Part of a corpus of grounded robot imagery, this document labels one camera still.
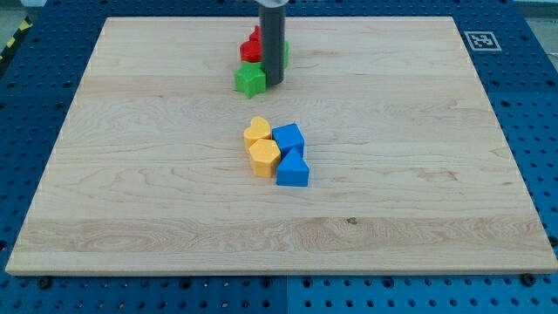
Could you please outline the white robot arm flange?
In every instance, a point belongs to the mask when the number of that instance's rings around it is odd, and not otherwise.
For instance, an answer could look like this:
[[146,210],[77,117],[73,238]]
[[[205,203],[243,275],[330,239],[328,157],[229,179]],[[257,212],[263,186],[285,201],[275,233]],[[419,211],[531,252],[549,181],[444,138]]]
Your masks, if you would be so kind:
[[261,6],[266,8],[278,8],[284,6],[289,0],[256,0]]

